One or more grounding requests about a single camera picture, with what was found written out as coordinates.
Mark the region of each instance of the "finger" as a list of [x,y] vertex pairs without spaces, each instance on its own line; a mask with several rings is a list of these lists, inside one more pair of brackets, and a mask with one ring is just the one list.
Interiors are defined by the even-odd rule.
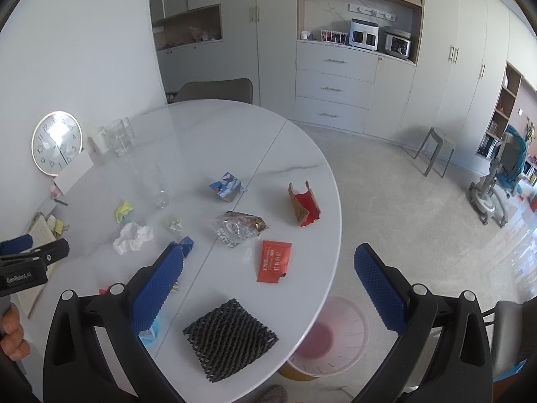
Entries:
[[26,340],[22,340],[17,349],[10,354],[9,358],[12,361],[20,361],[30,354],[30,345]]
[[13,333],[20,325],[19,309],[13,303],[2,318],[2,328],[7,334]]
[[0,346],[2,346],[2,350],[4,350],[4,353],[7,354],[7,356],[10,356],[20,345],[22,342],[22,339],[24,338],[24,331],[22,329],[22,326],[19,325],[19,327],[9,335],[5,335],[2,340],[0,341]]

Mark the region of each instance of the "white marble table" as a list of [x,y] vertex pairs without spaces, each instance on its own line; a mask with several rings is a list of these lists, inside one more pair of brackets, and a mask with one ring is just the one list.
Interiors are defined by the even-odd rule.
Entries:
[[[160,333],[149,353],[170,383],[189,403],[231,402],[272,375],[296,349],[319,313],[336,270],[341,242],[339,194],[326,159],[295,124],[265,109],[221,100],[173,104],[132,121],[137,135],[131,157],[105,156],[66,195],[59,207],[70,224],[65,238],[70,256],[58,266],[41,294],[26,329],[45,351],[48,328],[61,293],[79,296],[128,282],[149,265],[171,240],[164,227],[180,217],[184,234],[194,241],[179,278],[160,311]],[[133,165],[158,163],[173,195],[170,205],[152,207]],[[220,200],[208,185],[225,172],[242,180],[248,192],[233,203]],[[287,193],[289,182],[305,192],[308,180],[321,208],[321,219],[297,225]],[[121,226],[114,210],[125,199],[133,204],[131,220],[153,226],[154,240],[122,256],[112,249]],[[215,216],[236,210],[261,216],[270,226],[260,239],[292,242],[287,277],[278,284],[256,281],[261,240],[226,247],[211,231]],[[182,330],[203,314],[237,298],[279,338],[275,346],[242,371],[210,383]],[[131,390],[105,332],[99,331],[105,355],[118,383]]]

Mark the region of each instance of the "crumpled white tissue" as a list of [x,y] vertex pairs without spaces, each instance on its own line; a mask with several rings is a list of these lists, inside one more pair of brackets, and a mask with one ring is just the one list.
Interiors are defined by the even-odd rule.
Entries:
[[127,252],[137,252],[144,242],[152,239],[153,228],[151,226],[142,227],[135,222],[130,222],[121,229],[119,238],[114,241],[112,247],[120,255]]

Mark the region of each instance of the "silver screw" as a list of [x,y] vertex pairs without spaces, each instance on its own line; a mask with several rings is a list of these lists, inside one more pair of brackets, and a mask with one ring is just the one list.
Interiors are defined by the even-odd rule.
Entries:
[[475,294],[470,290],[466,290],[465,293],[464,293],[464,296],[465,296],[466,300],[468,300],[468,301],[474,301],[475,300]]
[[62,294],[62,300],[67,301],[67,300],[71,300],[71,298],[72,298],[72,291],[70,289],[65,290]]
[[110,293],[113,295],[113,296],[117,296],[119,294],[121,294],[123,292],[123,285],[120,284],[120,283],[116,283],[115,285],[113,285],[111,288],[110,288]]
[[427,288],[425,286],[423,286],[423,285],[420,285],[420,284],[414,285],[414,288],[412,288],[412,289],[419,296],[424,296],[427,293]]

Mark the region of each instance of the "stool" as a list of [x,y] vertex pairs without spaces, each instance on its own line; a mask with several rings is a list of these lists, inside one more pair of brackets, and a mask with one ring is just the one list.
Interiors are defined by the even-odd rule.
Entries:
[[425,147],[425,144],[427,143],[427,140],[429,139],[429,136],[432,136],[433,139],[437,142],[437,147],[434,149],[433,156],[431,157],[431,161],[429,162],[429,166],[425,170],[424,176],[427,177],[429,175],[429,171],[431,168],[433,168],[434,162],[436,162],[436,158],[438,157],[438,154],[440,153],[443,146],[446,146],[447,148],[451,148],[451,153],[449,154],[449,159],[447,160],[446,168],[444,169],[444,173],[442,174],[442,179],[446,175],[447,167],[449,166],[449,163],[451,162],[451,157],[453,156],[453,152],[455,151],[455,143],[451,138],[446,134],[446,132],[442,129],[439,129],[438,127],[431,127],[431,130],[429,130],[429,133],[427,133],[427,136],[425,137],[425,140],[423,141],[422,146],[414,156],[414,159],[418,157],[418,155],[423,150],[423,147]]

